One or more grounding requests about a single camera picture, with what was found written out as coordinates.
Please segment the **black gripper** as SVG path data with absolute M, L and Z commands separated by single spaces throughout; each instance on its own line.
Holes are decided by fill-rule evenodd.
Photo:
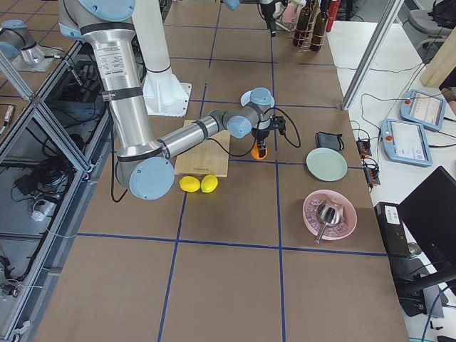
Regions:
M 266 139 L 269 136 L 269 128 L 252 128 L 251 134 L 254 137 L 254 144 L 257 145 L 258 158 L 266 158 L 267 146 Z
M 276 22 L 274 14 L 276 12 L 276 0 L 261 0 L 261 13 L 265 21 L 269 22 L 271 37 L 276 36 Z

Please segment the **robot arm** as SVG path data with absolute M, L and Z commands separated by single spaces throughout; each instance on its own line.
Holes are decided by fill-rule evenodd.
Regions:
M 239 8 L 241 1 L 240 0 L 226 0 L 223 3 L 227 6 L 228 9 L 235 11 Z M 260 17 L 266 23 L 271 37 L 276 35 L 276 20 L 274 14 L 276 13 L 276 1 L 274 0 L 259 0 L 256 1 L 257 9 L 259 10 Z
M 120 141 L 118 181 L 133 195 L 155 200 L 171 188 L 171 158 L 220 131 L 243 138 L 265 128 L 274 99 L 266 88 L 245 94 L 239 110 L 214 110 L 162 138 L 149 115 L 182 103 L 188 92 L 172 72 L 156 1 L 60 1 L 59 25 L 69 38 L 89 43 Z

